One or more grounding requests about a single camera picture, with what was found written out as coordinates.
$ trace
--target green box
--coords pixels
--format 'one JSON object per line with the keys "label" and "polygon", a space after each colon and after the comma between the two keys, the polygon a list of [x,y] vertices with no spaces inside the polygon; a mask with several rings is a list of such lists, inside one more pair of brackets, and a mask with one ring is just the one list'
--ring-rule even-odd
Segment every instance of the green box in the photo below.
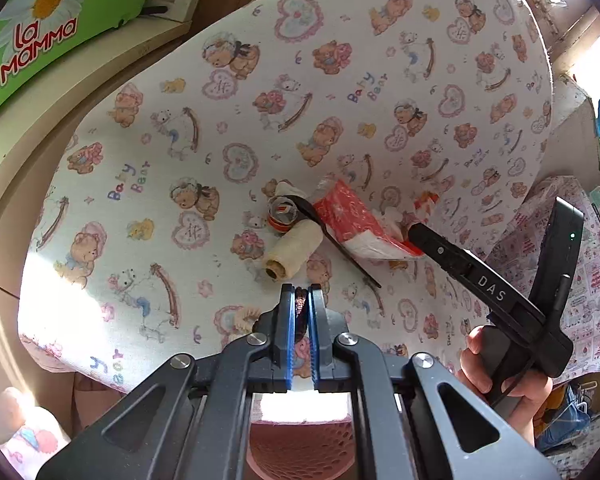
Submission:
{"label": "green box", "polygon": [[144,0],[9,0],[0,12],[0,105],[65,52],[136,17],[143,4]]}

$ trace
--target black crochet hook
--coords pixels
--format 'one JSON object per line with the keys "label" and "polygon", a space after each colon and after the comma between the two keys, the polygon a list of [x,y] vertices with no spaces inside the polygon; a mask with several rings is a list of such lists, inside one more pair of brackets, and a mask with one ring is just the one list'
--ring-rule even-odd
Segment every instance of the black crochet hook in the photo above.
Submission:
{"label": "black crochet hook", "polygon": [[378,283],[372,276],[371,274],[369,274],[368,272],[366,272],[365,269],[363,269],[363,267],[354,259],[353,256],[351,256],[351,254],[349,253],[349,251],[347,251],[340,243],[339,241],[337,241],[333,236],[331,236],[331,234],[329,233],[329,231],[327,231],[327,225],[322,221],[322,219],[318,216],[317,211],[315,210],[315,207],[313,206],[313,204],[311,204],[311,202],[309,202],[307,199],[302,198],[301,196],[298,195],[285,195],[288,199],[292,200],[294,204],[296,204],[296,207],[298,208],[298,211],[301,212],[304,216],[306,216],[309,220],[313,220],[314,222],[316,222],[319,226],[320,229],[322,229],[322,234],[324,234],[324,236],[333,244],[336,246],[336,248],[342,253],[342,255],[349,260],[354,266],[356,266],[356,268],[362,272],[362,274],[364,274],[364,276],[371,282],[371,284],[373,286],[375,286],[376,288],[382,288],[382,285],[380,285],[380,283]]}

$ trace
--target ironing board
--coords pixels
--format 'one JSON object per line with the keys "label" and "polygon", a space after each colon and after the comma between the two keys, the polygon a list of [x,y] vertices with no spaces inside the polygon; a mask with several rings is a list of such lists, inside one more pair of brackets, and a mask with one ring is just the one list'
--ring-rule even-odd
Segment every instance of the ironing board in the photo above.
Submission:
{"label": "ironing board", "polygon": [[[29,247],[21,340],[123,392],[220,351],[279,298],[260,264],[283,180],[335,174],[485,258],[538,172],[551,99],[524,0],[256,0],[78,126]],[[458,368],[485,307],[426,258],[362,265],[381,289],[324,242],[291,281],[385,351]],[[294,367],[310,375],[306,341]]]}

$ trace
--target metal screw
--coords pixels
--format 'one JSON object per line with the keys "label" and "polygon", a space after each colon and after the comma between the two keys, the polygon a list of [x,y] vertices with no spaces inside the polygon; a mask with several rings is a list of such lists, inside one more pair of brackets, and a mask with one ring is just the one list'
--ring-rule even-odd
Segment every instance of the metal screw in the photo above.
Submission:
{"label": "metal screw", "polygon": [[183,368],[189,368],[191,364],[191,357],[187,354],[178,354],[174,355],[169,361],[171,368],[177,368],[178,370],[182,370]]}
{"label": "metal screw", "polygon": [[351,332],[343,332],[338,336],[338,342],[344,346],[353,346],[358,342],[358,336]]}
{"label": "metal screw", "polygon": [[413,364],[421,368],[431,368],[433,366],[433,357],[431,355],[420,352],[413,356]]}
{"label": "metal screw", "polygon": [[267,342],[267,336],[262,332],[251,332],[247,336],[247,343],[251,346],[262,346]]}

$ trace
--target yellow flower center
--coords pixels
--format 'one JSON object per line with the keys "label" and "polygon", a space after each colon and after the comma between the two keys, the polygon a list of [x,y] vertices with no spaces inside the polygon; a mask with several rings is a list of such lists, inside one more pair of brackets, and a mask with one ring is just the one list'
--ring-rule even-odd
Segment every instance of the yellow flower center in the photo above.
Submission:
{"label": "yellow flower center", "polygon": [[51,16],[62,0],[36,0],[31,11],[34,18],[44,20]]}

